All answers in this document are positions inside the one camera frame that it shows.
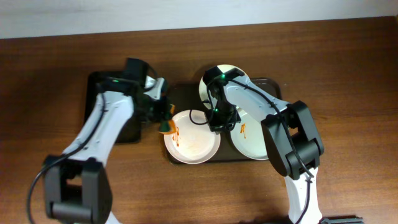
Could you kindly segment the orange green sponge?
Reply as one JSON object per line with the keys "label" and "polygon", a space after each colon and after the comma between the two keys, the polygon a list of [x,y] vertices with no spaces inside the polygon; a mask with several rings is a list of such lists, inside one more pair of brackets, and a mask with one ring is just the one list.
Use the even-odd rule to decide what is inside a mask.
{"label": "orange green sponge", "polygon": [[161,114],[159,133],[161,134],[174,134],[177,132],[175,121],[172,119],[175,111],[175,105],[168,104]]}

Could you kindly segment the white plate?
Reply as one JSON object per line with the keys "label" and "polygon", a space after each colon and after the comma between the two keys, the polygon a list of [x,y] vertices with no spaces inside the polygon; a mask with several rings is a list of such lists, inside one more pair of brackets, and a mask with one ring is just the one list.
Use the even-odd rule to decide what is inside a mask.
{"label": "white plate", "polygon": [[[237,68],[239,72],[243,72],[244,76],[247,76],[247,74],[241,70],[239,67],[234,66],[234,65],[228,65],[228,64],[221,64],[221,65],[217,65],[216,68],[220,69],[223,73],[232,70],[234,68]],[[203,77],[200,80],[199,83],[199,87],[198,87],[198,91],[199,91],[199,96],[201,101],[203,102],[204,106],[210,110],[211,109],[211,105],[209,103],[206,103],[206,101],[209,100],[207,92],[206,92],[206,84],[203,81]]]}
{"label": "white plate", "polygon": [[210,160],[218,151],[221,135],[210,131],[207,124],[197,125],[206,120],[205,113],[185,110],[173,116],[176,132],[164,136],[167,152],[183,164],[201,164]]}
{"label": "white plate", "polygon": [[238,108],[240,123],[230,132],[235,148],[244,156],[254,160],[268,160],[266,144],[260,122]]}

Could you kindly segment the white plate back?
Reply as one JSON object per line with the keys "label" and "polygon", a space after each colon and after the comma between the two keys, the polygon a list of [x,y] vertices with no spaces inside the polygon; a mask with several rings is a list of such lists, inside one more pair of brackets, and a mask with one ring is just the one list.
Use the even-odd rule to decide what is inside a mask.
{"label": "white plate back", "polygon": [[[234,68],[237,68],[239,72],[243,72],[244,76],[247,76],[247,74],[241,70],[239,67],[234,66],[234,65],[228,65],[228,64],[221,64],[221,65],[217,65],[216,68],[220,69],[223,73],[232,70]],[[209,100],[207,92],[206,92],[206,84],[203,81],[203,77],[200,80],[199,83],[199,87],[198,87],[198,91],[199,91],[199,96],[201,101],[203,102],[204,106],[210,110],[211,109],[211,105],[209,103],[206,103],[206,101]]]}

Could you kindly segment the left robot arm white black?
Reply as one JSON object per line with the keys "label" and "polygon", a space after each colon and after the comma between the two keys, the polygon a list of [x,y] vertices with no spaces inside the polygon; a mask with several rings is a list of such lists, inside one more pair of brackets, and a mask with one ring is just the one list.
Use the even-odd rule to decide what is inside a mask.
{"label": "left robot arm white black", "polygon": [[134,116],[160,122],[162,132],[174,130],[164,78],[104,77],[95,88],[81,131],[61,155],[47,156],[40,171],[46,215],[60,223],[118,223],[105,168],[119,134]]}

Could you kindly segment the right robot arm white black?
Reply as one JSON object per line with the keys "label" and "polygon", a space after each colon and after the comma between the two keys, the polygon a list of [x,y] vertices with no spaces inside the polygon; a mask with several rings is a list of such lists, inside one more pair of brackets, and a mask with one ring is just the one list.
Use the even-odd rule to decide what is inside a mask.
{"label": "right robot arm white black", "polygon": [[269,161],[285,180],[290,222],[320,223],[316,178],[324,146],[308,106],[268,94],[237,67],[212,67],[202,80],[210,130],[232,131],[241,120],[238,108],[259,122]]}

